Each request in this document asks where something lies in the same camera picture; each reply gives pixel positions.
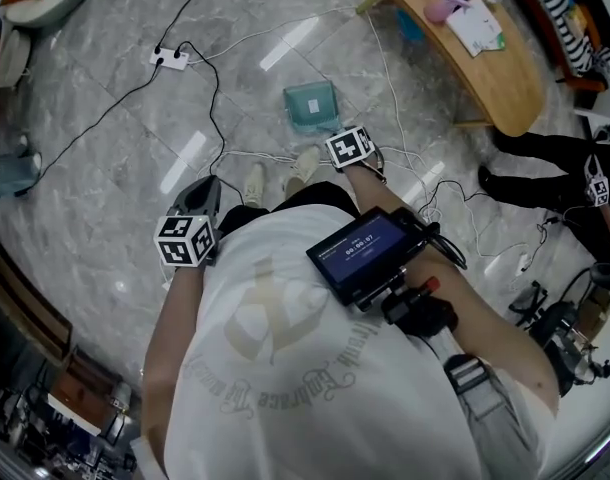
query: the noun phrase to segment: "wooden table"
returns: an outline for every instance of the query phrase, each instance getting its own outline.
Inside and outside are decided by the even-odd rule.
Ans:
[[[380,0],[365,0],[356,8],[365,12]],[[472,57],[447,25],[430,23],[423,8],[432,0],[394,0],[418,24],[449,60],[472,94],[484,118],[460,121],[456,126],[495,126],[512,137],[529,130],[543,108],[543,90],[532,54],[502,4],[492,12],[503,29],[506,48]]]

